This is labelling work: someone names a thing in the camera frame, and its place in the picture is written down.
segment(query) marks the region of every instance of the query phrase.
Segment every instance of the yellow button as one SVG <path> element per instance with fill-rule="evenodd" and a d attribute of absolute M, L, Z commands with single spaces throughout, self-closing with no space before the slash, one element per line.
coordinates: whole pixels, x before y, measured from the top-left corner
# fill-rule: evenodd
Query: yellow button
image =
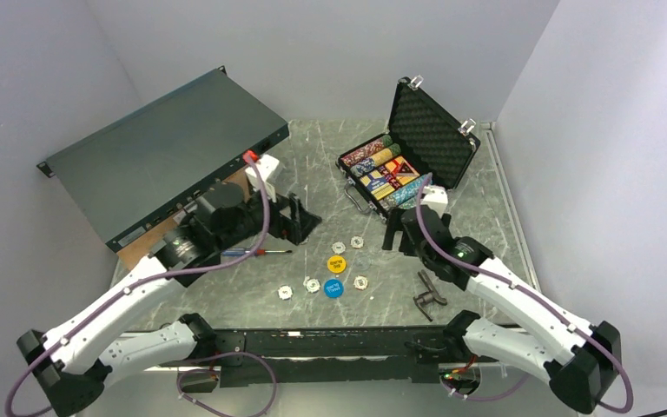
<path fill-rule="evenodd" d="M 331 256 L 328 258 L 328 270 L 334 274 L 340 274 L 347 268 L 347 261 L 338 255 Z"/>

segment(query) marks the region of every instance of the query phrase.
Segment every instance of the gray marble surface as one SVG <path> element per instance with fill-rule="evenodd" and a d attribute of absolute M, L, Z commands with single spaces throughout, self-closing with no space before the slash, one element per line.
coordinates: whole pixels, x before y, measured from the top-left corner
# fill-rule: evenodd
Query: gray marble surface
<path fill-rule="evenodd" d="M 131 329 L 154 330 L 193 312 L 201 314 L 214 328 L 429 324 L 413 304 L 413 297 L 426 290 L 416 276 L 422 265 L 417 258 L 405 257 L 397 250 L 381 250 L 385 224 L 377 215 L 363 215 L 356 210 L 342 192 L 346 182 L 334 165 L 338 155 L 378 135 L 385 126 L 384 119 L 292 121 L 290 137 L 269 151 L 283 164 L 274 185 L 280 194 L 297 194 L 323 223 L 306 244 L 298 247 L 268 236 L 263 248 L 291 248 L 294 252 L 261 256 L 236 268 L 205 275 L 184 294 L 149 311 Z M 518 237 L 485 138 L 461 184 L 448 195 L 448 212 L 453 215 L 451 231 L 484 243 L 526 280 Z M 364 248 L 350 248 L 354 235 L 364 237 Z M 327 259 L 334 254 L 331 245 L 339 241 L 347 245 L 343 256 L 348 266 L 339 276 L 344 294 L 338 299 L 327 298 L 322 291 L 309 294 L 303 286 L 306 277 L 317 278 L 321 283 L 334 277 L 327 269 Z M 124 274 L 117 272 L 112 285 Z M 368 289 L 359 291 L 353 287 L 357 275 L 367 277 Z M 447 306 L 427 307 L 434 318 L 431 324 L 447 324 L 462 309 L 476 311 L 498 324 L 511 323 L 478 297 L 438 281 L 433 274 L 431 277 L 448 300 Z M 293 288 L 291 300 L 278 297 L 277 289 L 282 285 Z"/>

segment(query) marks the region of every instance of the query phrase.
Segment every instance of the white wall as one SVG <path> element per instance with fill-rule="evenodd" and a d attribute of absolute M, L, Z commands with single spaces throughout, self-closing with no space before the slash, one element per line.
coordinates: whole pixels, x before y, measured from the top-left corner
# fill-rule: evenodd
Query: white wall
<path fill-rule="evenodd" d="M 287 118 L 387 117 L 395 83 L 494 120 L 558 0 L 87 0 L 147 103 L 221 64 Z"/>
<path fill-rule="evenodd" d="M 667 407 L 667 0 L 562 0 L 497 126 L 542 287 L 620 329 L 633 415 Z"/>
<path fill-rule="evenodd" d="M 15 344 L 87 306 L 116 262 L 45 156 L 139 106 L 82 0 L 0 1 L 0 415 L 26 367 Z M 47 405 L 33 378 L 19 413 Z"/>

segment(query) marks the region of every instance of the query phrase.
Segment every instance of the round blue disc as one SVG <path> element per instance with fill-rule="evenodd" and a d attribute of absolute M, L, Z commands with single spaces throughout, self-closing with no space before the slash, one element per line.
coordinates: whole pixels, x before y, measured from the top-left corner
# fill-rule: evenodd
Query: round blue disc
<path fill-rule="evenodd" d="M 323 284 L 323 292 L 328 298 L 339 298 L 344 294 L 344 284 L 339 280 L 328 280 Z"/>

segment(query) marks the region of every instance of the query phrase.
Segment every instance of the black foam lining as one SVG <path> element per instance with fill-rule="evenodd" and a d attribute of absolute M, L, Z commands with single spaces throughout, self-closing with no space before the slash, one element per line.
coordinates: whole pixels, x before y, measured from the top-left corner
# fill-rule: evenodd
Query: black foam lining
<path fill-rule="evenodd" d="M 459 184 L 466 167 L 479 148 L 479 139 L 459 133 L 460 123 L 422 89 L 412 90 L 404 78 L 398 83 L 390 115 L 390 135 L 403 155 L 417 168 L 433 172 L 433 182 L 452 189 Z"/>

